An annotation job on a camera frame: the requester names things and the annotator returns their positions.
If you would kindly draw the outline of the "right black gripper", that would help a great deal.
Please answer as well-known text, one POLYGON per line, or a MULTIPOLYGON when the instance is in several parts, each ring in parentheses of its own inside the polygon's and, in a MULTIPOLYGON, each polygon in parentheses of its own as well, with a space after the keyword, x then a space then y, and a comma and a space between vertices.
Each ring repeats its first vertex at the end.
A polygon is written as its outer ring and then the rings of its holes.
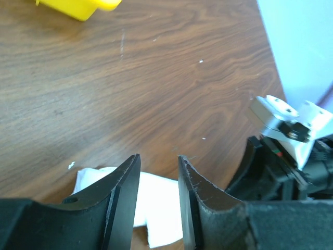
POLYGON ((332 136, 315 141, 302 170, 277 140, 249 137, 225 192, 243 201, 332 199, 332 136))

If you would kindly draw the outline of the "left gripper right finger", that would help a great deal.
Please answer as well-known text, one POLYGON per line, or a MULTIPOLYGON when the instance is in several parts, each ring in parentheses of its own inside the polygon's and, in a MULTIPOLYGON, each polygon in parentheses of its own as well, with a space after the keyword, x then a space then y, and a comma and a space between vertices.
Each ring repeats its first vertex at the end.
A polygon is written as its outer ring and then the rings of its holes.
POLYGON ((178 158, 185 249, 332 249, 332 201, 240 201, 178 158))

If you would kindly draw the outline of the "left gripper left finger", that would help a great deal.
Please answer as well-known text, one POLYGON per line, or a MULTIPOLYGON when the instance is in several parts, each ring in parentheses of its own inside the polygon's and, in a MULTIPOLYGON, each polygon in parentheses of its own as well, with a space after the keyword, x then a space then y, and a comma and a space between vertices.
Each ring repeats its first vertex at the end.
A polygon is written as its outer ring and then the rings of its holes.
POLYGON ((130 249, 140 155, 60 204, 1 199, 1 249, 130 249))

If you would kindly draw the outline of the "white cloth napkin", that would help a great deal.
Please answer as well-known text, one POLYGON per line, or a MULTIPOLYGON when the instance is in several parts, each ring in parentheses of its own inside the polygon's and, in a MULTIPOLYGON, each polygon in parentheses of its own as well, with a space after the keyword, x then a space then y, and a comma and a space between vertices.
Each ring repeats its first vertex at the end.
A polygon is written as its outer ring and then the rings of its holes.
POLYGON ((140 173, 134 227, 143 226, 147 228, 150 248, 183 238, 178 181, 140 173))

